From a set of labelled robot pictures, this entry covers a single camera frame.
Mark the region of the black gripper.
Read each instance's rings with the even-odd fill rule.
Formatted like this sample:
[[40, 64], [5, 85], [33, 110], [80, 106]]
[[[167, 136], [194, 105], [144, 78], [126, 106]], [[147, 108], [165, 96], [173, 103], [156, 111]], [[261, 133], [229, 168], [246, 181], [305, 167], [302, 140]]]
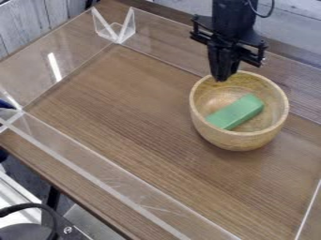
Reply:
[[262, 66], [268, 43], [255, 33], [258, 0], [211, 0], [211, 15], [191, 17], [190, 37], [209, 48], [210, 73], [223, 82], [238, 70], [241, 61]]

